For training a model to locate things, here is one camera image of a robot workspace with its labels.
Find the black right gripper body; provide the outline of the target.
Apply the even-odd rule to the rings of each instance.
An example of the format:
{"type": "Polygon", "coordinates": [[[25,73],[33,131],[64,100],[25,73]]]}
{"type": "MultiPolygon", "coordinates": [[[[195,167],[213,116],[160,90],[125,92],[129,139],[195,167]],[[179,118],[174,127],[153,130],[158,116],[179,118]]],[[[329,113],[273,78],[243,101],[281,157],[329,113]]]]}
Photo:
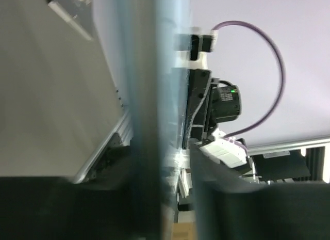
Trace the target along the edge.
{"type": "Polygon", "coordinates": [[[194,118],[200,110],[211,84],[211,71],[189,69],[187,104],[182,148],[186,149],[190,138],[194,118]]]}

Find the black book with gold moon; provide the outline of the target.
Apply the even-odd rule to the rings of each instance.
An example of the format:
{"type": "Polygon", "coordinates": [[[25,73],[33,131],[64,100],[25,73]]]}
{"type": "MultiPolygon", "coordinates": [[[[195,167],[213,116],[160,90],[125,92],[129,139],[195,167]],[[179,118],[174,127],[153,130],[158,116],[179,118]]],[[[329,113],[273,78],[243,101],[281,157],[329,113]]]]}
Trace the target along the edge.
{"type": "Polygon", "coordinates": [[[93,39],[92,0],[47,0],[47,4],[85,39],[93,39]]]}

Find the light blue thin book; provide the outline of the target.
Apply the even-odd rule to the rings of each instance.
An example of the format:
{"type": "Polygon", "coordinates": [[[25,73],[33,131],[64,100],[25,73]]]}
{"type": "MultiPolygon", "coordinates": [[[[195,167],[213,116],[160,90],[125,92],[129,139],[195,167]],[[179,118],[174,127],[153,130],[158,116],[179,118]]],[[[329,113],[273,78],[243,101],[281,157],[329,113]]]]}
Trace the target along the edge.
{"type": "Polygon", "coordinates": [[[118,0],[138,239],[170,239],[182,160],[190,0],[118,0]]]}

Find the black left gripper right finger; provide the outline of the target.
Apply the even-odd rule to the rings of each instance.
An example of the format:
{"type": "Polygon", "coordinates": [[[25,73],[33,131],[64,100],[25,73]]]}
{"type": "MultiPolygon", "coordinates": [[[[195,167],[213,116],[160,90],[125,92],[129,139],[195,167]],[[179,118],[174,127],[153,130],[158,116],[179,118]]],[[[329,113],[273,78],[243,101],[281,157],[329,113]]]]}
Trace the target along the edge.
{"type": "Polygon", "coordinates": [[[197,239],[329,239],[329,185],[250,183],[189,142],[197,239]]]}

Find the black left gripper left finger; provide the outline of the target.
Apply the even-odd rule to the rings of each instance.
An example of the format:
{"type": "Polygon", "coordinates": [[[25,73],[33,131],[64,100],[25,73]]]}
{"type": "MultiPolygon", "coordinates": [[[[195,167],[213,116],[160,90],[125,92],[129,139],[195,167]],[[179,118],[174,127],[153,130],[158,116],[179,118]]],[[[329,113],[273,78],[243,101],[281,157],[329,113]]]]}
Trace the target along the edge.
{"type": "Polygon", "coordinates": [[[1,178],[1,239],[161,239],[160,210],[148,211],[130,146],[94,180],[1,178]]]}

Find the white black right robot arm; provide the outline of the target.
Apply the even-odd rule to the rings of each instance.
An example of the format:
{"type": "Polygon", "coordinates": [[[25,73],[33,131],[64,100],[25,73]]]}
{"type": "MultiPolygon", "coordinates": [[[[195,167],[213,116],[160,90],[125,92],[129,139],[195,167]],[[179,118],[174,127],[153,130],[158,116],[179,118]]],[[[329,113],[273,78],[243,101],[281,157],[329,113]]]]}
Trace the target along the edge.
{"type": "Polygon", "coordinates": [[[213,77],[208,69],[188,70],[187,83],[182,149],[195,139],[215,161],[240,175],[252,171],[245,140],[229,135],[229,124],[241,115],[239,87],[213,77]]]}

